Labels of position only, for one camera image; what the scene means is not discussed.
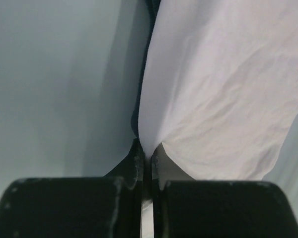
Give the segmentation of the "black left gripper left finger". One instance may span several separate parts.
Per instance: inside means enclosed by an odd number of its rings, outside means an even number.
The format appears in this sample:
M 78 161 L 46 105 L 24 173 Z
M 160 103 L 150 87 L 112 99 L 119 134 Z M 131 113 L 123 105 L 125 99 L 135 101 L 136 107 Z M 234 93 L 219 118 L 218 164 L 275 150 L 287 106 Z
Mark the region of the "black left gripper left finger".
M 21 178 L 0 199 L 0 238 L 139 238 L 143 152 L 103 177 Z

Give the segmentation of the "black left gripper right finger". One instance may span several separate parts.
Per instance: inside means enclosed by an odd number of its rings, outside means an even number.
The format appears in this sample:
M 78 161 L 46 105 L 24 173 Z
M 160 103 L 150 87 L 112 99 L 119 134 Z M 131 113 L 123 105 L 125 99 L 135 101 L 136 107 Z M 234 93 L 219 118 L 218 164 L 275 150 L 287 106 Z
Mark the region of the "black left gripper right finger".
M 151 174 L 156 238 L 298 238 L 290 204 L 273 183 L 195 180 L 162 146 Z

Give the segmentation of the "white graphic tank top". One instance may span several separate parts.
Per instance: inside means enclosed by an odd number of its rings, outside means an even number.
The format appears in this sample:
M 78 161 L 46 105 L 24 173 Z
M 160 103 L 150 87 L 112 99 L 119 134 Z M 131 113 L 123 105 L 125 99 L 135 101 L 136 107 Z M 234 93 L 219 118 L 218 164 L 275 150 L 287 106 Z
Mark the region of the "white graphic tank top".
M 260 180 L 298 114 L 298 0 L 163 0 L 139 138 L 195 179 Z

